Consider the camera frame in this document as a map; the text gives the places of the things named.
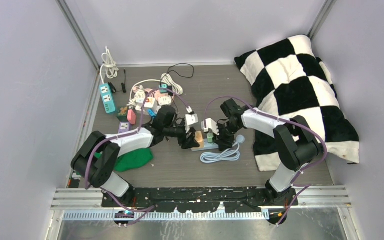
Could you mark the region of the light blue power strip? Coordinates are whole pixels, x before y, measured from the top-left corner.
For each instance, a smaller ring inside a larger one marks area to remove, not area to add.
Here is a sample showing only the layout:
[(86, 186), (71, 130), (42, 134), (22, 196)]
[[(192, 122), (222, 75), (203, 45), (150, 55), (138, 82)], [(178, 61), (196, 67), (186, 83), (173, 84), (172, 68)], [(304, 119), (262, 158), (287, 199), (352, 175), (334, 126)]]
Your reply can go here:
[(214, 143), (214, 142), (208, 142), (207, 139), (203, 140), (203, 146), (200, 147), (194, 147), (191, 148), (190, 150), (193, 152), (198, 152), (198, 151), (209, 151), (209, 150), (217, 150), (219, 146)]

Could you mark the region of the teal power strip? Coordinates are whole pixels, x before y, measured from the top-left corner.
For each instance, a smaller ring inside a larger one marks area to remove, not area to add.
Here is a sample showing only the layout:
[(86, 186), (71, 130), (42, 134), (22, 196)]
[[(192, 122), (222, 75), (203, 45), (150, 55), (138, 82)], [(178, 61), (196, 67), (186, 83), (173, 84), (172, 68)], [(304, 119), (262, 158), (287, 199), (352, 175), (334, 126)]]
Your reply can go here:
[(116, 112), (116, 105), (113, 98), (112, 88), (108, 83), (103, 83), (99, 86), (104, 110), (107, 114)]

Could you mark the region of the orange cube adapter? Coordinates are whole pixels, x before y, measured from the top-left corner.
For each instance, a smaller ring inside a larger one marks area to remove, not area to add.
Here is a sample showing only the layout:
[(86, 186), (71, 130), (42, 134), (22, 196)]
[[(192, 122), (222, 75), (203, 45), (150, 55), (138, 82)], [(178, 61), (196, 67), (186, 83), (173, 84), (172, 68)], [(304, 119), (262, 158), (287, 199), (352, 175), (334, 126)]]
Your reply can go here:
[(198, 143), (197, 148), (203, 148), (204, 147), (204, 137), (201, 131), (196, 131), (195, 132), (195, 141)]

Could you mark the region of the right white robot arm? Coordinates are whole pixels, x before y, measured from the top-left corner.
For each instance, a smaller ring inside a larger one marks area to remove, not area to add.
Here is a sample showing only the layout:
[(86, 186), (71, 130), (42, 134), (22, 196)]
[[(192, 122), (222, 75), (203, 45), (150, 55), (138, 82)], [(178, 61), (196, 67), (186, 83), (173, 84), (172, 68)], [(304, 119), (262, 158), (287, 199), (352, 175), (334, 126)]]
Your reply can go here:
[(239, 106), (235, 98), (226, 100), (220, 108), (226, 122), (217, 123), (207, 118), (202, 129), (214, 134), (213, 140), (221, 151), (233, 146), (235, 134), (241, 129), (253, 129), (274, 140), (280, 165), (263, 189), (263, 196), (271, 205), (279, 205), (285, 199), (299, 172), (309, 167), (314, 158), (327, 156), (326, 143), (300, 115), (284, 119), (249, 104)]

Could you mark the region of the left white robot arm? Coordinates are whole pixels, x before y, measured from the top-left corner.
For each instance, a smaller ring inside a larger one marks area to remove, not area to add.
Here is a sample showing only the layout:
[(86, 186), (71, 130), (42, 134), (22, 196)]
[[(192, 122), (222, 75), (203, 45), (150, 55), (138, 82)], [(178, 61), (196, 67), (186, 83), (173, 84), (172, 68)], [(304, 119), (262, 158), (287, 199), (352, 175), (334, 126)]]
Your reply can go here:
[(187, 107), (183, 118), (168, 105), (156, 116), (138, 128), (119, 134), (92, 132), (71, 161), (71, 168), (85, 179), (87, 187), (101, 188), (114, 196), (121, 207), (133, 202), (134, 187), (115, 173), (120, 156), (140, 149), (148, 149), (165, 138), (176, 138), (182, 149), (199, 147), (195, 139), (198, 115)]

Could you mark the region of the green plug adapter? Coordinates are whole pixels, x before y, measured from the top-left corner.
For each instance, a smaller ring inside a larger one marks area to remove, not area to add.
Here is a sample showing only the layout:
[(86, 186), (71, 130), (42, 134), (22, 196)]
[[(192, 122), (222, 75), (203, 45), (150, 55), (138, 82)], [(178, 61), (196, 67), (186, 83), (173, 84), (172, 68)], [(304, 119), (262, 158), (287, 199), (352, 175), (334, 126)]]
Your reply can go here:
[(206, 139), (207, 139), (208, 143), (213, 143), (214, 142), (214, 134), (212, 132), (208, 132), (206, 134)]

